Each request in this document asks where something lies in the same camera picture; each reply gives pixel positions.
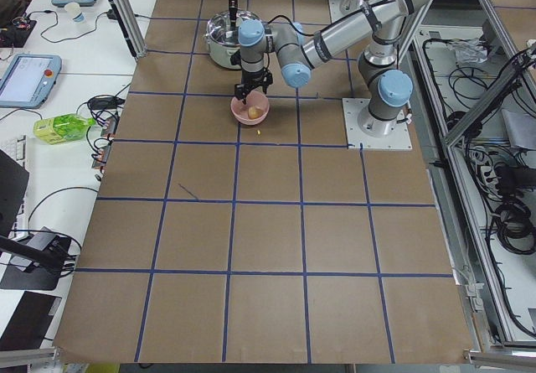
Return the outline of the brown egg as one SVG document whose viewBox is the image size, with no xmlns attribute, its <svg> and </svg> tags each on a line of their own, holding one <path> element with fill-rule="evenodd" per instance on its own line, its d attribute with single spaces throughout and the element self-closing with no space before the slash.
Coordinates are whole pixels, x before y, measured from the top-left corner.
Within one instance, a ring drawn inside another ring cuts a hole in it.
<svg viewBox="0 0 536 373">
<path fill-rule="evenodd" d="M 255 120 L 255 119 L 258 119 L 260 117 L 262 117 L 264 114 L 263 110 L 256 107 L 256 106 L 250 106 L 248 109 L 247 109 L 247 115 L 248 115 L 248 118 L 250 120 Z"/>
</svg>

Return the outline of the green drink bottle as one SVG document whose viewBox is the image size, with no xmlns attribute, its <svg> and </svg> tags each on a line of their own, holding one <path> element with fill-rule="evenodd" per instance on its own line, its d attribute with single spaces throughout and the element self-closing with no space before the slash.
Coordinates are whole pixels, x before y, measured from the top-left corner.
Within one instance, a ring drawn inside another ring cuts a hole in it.
<svg viewBox="0 0 536 373">
<path fill-rule="evenodd" d="M 70 113 L 35 122 L 33 134 L 48 144 L 73 142 L 82 139 L 95 124 L 93 118 Z"/>
</svg>

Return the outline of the paper cup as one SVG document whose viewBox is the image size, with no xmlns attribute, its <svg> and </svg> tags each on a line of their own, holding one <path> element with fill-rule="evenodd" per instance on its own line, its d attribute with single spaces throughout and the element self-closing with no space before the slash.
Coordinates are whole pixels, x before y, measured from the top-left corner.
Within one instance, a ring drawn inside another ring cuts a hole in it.
<svg viewBox="0 0 536 373">
<path fill-rule="evenodd" d="M 82 13 L 81 6 L 77 2 L 66 3 L 64 10 L 69 14 L 73 22 L 83 23 L 85 21 L 85 15 Z"/>
</svg>

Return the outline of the glass pot lid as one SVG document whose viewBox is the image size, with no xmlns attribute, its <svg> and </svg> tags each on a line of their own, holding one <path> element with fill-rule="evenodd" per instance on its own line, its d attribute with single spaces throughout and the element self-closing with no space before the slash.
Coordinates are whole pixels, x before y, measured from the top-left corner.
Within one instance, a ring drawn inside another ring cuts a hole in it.
<svg viewBox="0 0 536 373">
<path fill-rule="evenodd" d="M 260 18 L 246 10 L 238 10 L 236 30 L 231 31 L 229 27 L 229 11 L 215 14 L 207 23 L 205 38 L 207 43 L 216 43 L 226 47 L 236 47 L 238 42 L 238 28 L 249 19 L 260 20 Z"/>
</svg>

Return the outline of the black monitor stand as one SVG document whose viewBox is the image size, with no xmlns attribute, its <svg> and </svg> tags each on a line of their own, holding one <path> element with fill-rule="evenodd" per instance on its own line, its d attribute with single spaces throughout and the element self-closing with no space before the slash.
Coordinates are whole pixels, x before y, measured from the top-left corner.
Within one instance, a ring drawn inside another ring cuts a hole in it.
<svg viewBox="0 0 536 373">
<path fill-rule="evenodd" d="M 70 236 L 43 228 L 21 241 L 1 237 L 1 253 L 7 253 L 1 289 L 53 291 L 67 273 Z"/>
</svg>

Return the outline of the aluminium frame post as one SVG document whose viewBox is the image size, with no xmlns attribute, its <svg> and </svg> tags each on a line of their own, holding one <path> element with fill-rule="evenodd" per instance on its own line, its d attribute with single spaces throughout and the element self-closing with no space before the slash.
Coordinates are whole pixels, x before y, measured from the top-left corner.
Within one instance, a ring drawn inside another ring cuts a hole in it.
<svg viewBox="0 0 536 373">
<path fill-rule="evenodd" d="M 129 0 L 108 0 L 108 2 L 116 15 L 131 56 L 136 60 L 145 57 L 147 46 Z"/>
</svg>

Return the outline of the black power adapter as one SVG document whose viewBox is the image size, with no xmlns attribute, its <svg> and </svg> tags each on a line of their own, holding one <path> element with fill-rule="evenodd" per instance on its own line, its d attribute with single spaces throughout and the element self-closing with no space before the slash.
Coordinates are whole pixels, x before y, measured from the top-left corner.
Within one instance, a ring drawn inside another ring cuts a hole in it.
<svg viewBox="0 0 536 373">
<path fill-rule="evenodd" d="M 87 102 L 92 111 L 116 109 L 125 103 L 125 100 L 117 96 L 94 96 Z"/>
</svg>

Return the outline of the near blue teach pendant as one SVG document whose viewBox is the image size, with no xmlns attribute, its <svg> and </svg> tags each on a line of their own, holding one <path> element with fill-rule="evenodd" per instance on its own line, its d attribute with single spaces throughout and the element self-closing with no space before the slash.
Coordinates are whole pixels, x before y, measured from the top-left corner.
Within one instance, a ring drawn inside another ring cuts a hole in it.
<svg viewBox="0 0 536 373">
<path fill-rule="evenodd" d="M 54 54 L 16 54 L 1 79 L 1 108 L 42 106 L 62 69 Z"/>
</svg>

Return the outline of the pink bowl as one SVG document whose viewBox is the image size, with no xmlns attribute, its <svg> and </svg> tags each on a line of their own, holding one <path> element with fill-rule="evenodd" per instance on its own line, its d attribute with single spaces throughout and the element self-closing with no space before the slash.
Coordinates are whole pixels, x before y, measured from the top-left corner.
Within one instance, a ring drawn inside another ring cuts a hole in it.
<svg viewBox="0 0 536 373">
<path fill-rule="evenodd" d="M 265 120 L 270 110 L 270 103 L 264 93 L 252 91 L 244 101 L 234 97 L 230 102 L 230 110 L 238 122 L 254 126 Z"/>
</svg>

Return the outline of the white keyboard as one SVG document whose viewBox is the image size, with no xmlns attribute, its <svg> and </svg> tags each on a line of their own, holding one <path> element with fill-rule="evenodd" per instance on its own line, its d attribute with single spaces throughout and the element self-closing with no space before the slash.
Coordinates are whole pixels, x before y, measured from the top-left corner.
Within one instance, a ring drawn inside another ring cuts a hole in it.
<svg viewBox="0 0 536 373">
<path fill-rule="evenodd" d="M 24 167 L 27 161 L 27 136 L 19 135 L 3 139 L 1 141 L 1 150 Z"/>
</svg>

